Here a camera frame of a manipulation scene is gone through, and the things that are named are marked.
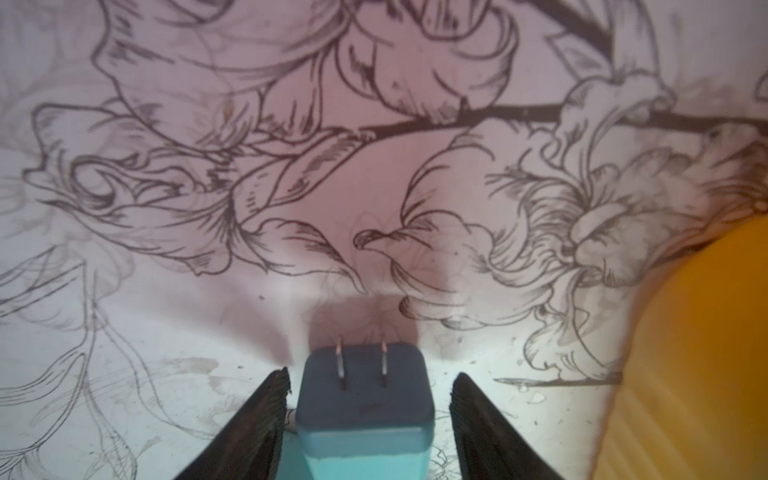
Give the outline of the yellow storage tray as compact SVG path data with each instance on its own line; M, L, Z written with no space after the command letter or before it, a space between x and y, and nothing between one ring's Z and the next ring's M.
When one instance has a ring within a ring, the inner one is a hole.
M767 475L767 222L684 263L633 333L593 475Z

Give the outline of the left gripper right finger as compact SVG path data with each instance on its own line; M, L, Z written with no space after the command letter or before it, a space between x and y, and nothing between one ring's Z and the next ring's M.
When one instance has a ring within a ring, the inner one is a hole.
M449 411L464 479L562 479L465 373L453 383Z

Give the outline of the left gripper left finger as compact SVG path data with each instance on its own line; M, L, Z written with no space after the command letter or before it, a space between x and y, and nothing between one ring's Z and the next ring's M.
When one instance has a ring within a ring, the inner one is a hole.
M291 389L288 370L271 372L177 480L273 480Z

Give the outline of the teal plug one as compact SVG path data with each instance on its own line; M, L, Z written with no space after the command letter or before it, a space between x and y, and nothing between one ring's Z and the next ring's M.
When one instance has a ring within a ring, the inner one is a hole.
M295 421L315 479L426 478L435 405L421 351L386 342L315 350Z

